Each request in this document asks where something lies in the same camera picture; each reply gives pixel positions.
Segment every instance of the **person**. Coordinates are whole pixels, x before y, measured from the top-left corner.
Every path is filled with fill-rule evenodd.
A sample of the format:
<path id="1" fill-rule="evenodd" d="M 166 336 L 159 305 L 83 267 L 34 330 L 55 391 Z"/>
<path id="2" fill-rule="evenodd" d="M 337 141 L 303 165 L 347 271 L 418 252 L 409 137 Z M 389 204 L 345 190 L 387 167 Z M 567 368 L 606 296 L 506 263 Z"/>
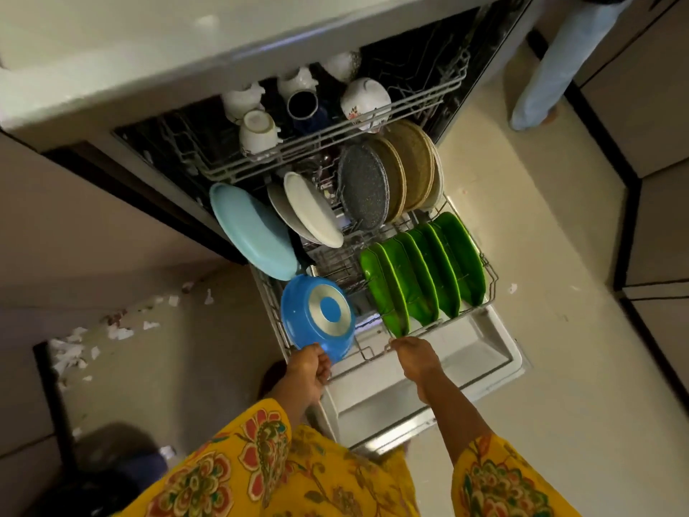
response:
<path id="1" fill-rule="evenodd" d="M 406 377 L 431 406 L 454 464 L 456 516 L 579 514 L 443 373 L 428 341 L 392 341 Z M 147 517 L 415 517 L 402 447 L 370 461 L 297 425 L 320 399 L 330 361 L 318 344 L 292 354 L 269 395 L 150 486 L 122 513 Z"/>
<path id="2" fill-rule="evenodd" d="M 520 131 L 551 121 L 557 101 L 632 0 L 573 0 L 557 35 L 517 100 L 510 127 Z"/>

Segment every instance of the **white cup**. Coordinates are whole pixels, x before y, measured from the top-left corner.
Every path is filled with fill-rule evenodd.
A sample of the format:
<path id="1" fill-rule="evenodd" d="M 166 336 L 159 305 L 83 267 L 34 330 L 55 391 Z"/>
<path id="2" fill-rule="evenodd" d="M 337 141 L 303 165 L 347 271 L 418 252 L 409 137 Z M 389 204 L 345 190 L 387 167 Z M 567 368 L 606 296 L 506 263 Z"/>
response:
<path id="1" fill-rule="evenodd" d="M 342 108 L 342 112 L 344 112 L 348 120 L 354 121 L 362 114 L 380 109 L 391 103 L 392 100 L 387 90 L 385 90 L 385 87 L 371 78 L 359 78 L 358 80 L 354 80 L 347 86 L 347 90 L 344 91 L 344 94 L 340 98 L 340 108 Z M 386 112 L 389 112 L 389 109 L 374 115 L 377 116 L 378 114 Z M 375 130 L 387 120 L 388 117 L 386 116 L 380 120 L 366 123 L 359 127 L 359 130 L 375 132 Z"/>
<path id="2" fill-rule="evenodd" d="M 278 138 L 278 132 L 280 128 L 275 126 L 268 112 L 258 109 L 248 111 L 239 129 L 242 154 L 255 155 L 276 147 L 282 143 L 282 140 Z"/>
<path id="3" fill-rule="evenodd" d="M 318 81 L 311 75 L 308 67 L 299 67 L 282 76 L 278 76 L 278 92 L 285 101 L 297 91 L 313 91 L 316 85 L 318 85 Z"/>
<path id="4" fill-rule="evenodd" d="M 358 49 L 340 52 L 320 62 L 320 65 L 337 81 L 349 83 L 356 78 L 356 73 L 359 71 L 359 67 L 361 67 L 361 52 Z"/>
<path id="5" fill-rule="evenodd" d="M 248 111 L 263 109 L 261 106 L 263 94 L 265 94 L 265 89 L 257 82 L 253 82 L 244 90 L 231 90 L 221 94 L 222 105 L 228 120 L 239 125 Z"/>

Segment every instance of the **hand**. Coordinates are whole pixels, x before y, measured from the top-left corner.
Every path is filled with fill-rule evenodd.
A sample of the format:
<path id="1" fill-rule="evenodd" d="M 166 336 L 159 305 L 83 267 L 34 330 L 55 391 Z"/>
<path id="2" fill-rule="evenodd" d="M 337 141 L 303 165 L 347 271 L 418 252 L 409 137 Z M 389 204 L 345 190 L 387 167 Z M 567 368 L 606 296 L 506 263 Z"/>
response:
<path id="1" fill-rule="evenodd" d="M 290 356 L 285 377 L 298 383 L 299 388 L 305 389 L 309 404 L 315 405 L 330 377 L 330 367 L 330 358 L 325 350 L 314 343 Z"/>
<path id="2" fill-rule="evenodd" d="M 433 374 L 444 374 L 435 350 L 426 339 L 418 337 L 394 339 L 390 345 L 397 351 L 404 376 L 416 383 L 419 399 L 428 404 L 423 389 L 424 381 Z"/>

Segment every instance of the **leg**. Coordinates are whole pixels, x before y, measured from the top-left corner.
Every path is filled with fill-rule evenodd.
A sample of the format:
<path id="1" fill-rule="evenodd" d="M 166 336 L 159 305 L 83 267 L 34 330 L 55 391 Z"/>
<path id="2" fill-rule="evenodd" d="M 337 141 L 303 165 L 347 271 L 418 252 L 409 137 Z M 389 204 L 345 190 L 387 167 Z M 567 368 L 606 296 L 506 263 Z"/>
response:
<path id="1" fill-rule="evenodd" d="M 564 94 L 567 85 L 632 0 L 614 5 L 581 1 L 567 16 L 541 64 L 521 93 L 510 127 L 538 126 Z"/>

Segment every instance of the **floor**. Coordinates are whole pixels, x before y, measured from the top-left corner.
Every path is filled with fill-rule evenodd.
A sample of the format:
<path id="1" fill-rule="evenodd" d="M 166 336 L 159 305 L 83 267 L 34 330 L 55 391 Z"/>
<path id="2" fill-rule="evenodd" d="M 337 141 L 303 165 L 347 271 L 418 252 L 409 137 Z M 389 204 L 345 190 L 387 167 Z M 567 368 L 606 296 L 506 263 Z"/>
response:
<path id="1" fill-rule="evenodd" d="M 446 192 L 500 275 L 496 309 L 533 365 L 478 408 L 582 515 L 679 515 L 689 422 L 608 287 L 624 186 L 566 103 L 546 127 L 506 125 L 536 61 L 521 48 L 440 146 Z M 108 434 L 191 452 L 252 403 L 280 358 L 246 268 L 160 297 L 130 309 L 129 339 L 108 339 L 105 326 L 86 332 L 100 356 L 65 374 L 84 466 L 116 455 L 116 444 L 100 445 Z M 422 515 L 451 515 L 452 465 L 437 428 L 412 440 L 409 465 Z"/>

